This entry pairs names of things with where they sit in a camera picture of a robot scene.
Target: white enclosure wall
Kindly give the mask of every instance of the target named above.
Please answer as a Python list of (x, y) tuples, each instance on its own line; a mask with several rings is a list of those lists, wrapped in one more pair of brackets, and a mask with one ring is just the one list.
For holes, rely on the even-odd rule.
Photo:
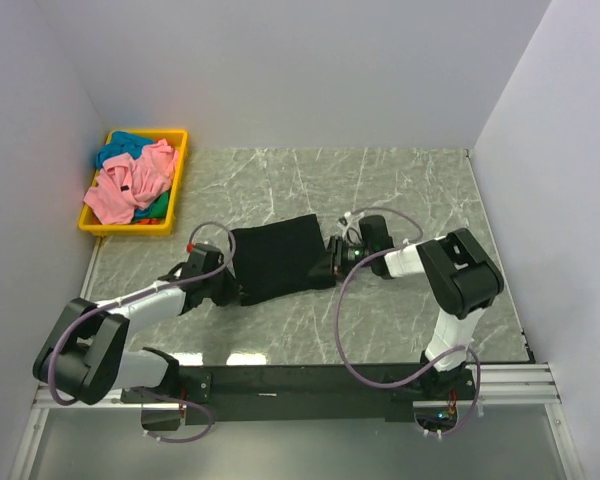
[(549, 0), (37, 0), (107, 126), (472, 147)]
[(0, 0), (0, 479), (29, 416), (31, 365), (92, 240), (76, 229), (103, 128), (31, 0)]
[(600, 0), (554, 0), (475, 149), (511, 290), (600, 479)]

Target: teal cloth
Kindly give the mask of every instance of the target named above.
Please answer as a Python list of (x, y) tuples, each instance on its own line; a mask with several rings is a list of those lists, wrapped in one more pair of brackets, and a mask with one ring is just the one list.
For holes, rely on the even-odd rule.
[(128, 153), (134, 160), (137, 160), (140, 158), (140, 155), (142, 155), (142, 147), (153, 143), (156, 142), (150, 138), (140, 137), (133, 133), (121, 131), (113, 132), (111, 141), (103, 146), (96, 155), (94, 165), (100, 170), (105, 160), (122, 153)]

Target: pink towel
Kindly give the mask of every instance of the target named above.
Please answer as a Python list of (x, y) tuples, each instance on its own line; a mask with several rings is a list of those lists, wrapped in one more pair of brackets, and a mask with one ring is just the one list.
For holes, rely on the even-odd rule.
[(171, 188), (177, 163), (178, 151), (166, 140), (143, 147), (137, 160), (128, 153), (111, 157), (96, 177), (98, 185), (84, 196), (84, 203), (103, 225), (130, 223), (136, 208), (148, 208)]

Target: floor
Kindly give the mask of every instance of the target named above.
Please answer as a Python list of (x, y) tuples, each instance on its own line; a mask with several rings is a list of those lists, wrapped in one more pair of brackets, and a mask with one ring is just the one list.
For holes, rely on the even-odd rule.
[[(114, 298), (153, 282), (185, 259), (190, 231), (216, 220), (250, 227), (318, 215), (323, 236), (354, 207), (382, 205), (408, 213), (425, 239), (468, 227), (497, 254), (463, 149), (206, 149), (186, 168), (175, 233), (166, 238), (109, 237), (94, 265), (92, 300)], [(395, 240), (413, 227), (387, 216)], [(201, 235), (226, 246), (226, 234)], [(338, 363), (332, 323), (339, 289), (304, 292), (252, 307), (205, 301), (176, 319), (139, 332), (131, 350), (152, 346), (189, 364)], [(424, 276), (384, 281), (365, 272), (343, 305), (343, 345), (355, 362), (418, 361), (431, 339), (437, 303)], [(508, 291), (481, 319), (474, 345), (483, 361), (528, 361)]]

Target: yellow plastic tray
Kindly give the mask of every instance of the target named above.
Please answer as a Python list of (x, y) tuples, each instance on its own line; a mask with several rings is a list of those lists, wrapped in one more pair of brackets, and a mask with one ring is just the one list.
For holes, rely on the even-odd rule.
[[(95, 216), (93, 210), (88, 205), (82, 206), (82, 212), (80, 213), (80, 219), (78, 220), (78, 228), (85, 232), (92, 233), (98, 237), (104, 237), (107, 235), (159, 235), (166, 236), (171, 235), (173, 227), (175, 226), (175, 207), (176, 201), (178, 200), (178, 191), (180, 190), (180, 184), (182, 182), (182, 174), (184, 172), (184, 164), (187, 160), (187, 141), (188, 134), (186, 130), (167, 130), (167, 129), (134, 129), (134, 128), (119, 128), (114, 131), (125, 131), (140, 135), (141, 137), (147, 137), (152, 140), (158, 141), (165, 139), (169, 145), (178, 150), (178, 163), (176, 165), (176, 172), (173, 177), (173, 185), (171, 186), (171, 194), (169, 195), (169, 206), (167, 207), (167, 216), (164, 222), (158, 225), (100, 225), (94, 222)], [(107, 142), (111, 141), (112, 131), (107, 137)], [(93, 176), (93, 182), (91, 185), (96, 185), (96, 177), (98, 176), (98, 170), (96, 170)]]

